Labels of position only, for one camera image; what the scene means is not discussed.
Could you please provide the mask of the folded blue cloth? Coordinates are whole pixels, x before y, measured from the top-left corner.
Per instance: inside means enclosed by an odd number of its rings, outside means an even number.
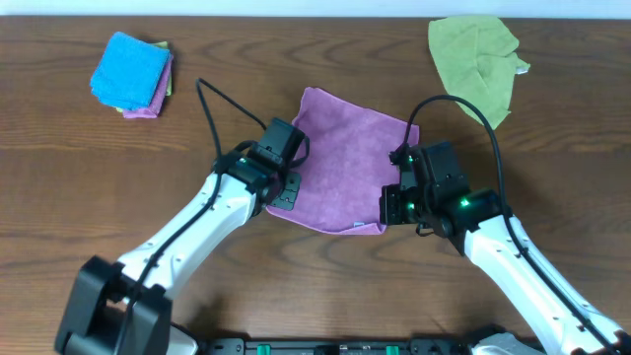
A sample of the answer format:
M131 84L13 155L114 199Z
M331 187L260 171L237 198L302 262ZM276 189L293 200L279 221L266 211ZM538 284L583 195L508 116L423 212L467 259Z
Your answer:
M167 49L117 32L90 80L92 94L110 107L147 107L171 57Z

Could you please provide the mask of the loose green cloth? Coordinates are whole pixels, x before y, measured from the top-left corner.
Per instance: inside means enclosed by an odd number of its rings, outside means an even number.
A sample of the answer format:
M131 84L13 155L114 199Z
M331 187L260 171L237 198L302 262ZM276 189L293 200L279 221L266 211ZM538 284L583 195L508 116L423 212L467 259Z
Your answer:
M530 68L517 55L519 40L497 17L456 16L429 24L428 45L446 92L497 128L510 114L515 77Z

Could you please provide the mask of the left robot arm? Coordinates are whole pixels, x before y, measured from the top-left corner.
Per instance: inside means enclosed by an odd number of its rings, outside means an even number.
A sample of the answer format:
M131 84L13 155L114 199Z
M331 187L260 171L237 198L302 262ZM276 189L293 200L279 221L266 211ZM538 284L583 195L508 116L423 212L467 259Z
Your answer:
M54 340L59 354L197 354L172 322L173 302L195 270L235 229L284 190L300 160L232 151L158 233L110 263L79 270Z

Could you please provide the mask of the large purple cloth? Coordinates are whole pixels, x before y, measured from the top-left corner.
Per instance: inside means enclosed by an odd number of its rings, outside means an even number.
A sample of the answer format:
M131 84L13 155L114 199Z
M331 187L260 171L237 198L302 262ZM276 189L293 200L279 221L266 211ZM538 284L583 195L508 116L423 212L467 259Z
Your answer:
M294 207L267 212L320 233L380 235L382 187L399 182L388 154L404 138L406 123L348 103L315 87L304 90L292 124L310 139Z

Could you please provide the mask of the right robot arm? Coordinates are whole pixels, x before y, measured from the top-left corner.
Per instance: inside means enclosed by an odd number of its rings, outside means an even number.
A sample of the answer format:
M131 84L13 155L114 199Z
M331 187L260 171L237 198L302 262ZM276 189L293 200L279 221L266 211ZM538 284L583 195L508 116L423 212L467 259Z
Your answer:
M403 145L388 157L399 181L382 189L382 224L448 240L500 288L545 353L629 353L629 334L556 270L501 194L470 189L450 145Z

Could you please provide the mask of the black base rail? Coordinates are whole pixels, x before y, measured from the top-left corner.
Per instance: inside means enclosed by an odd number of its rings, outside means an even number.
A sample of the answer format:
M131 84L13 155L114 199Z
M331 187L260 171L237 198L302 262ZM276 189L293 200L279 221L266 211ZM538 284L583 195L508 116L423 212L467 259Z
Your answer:
M468 345L441 338L408 340L245 340L221 338L201 346L202 355L470 355Z

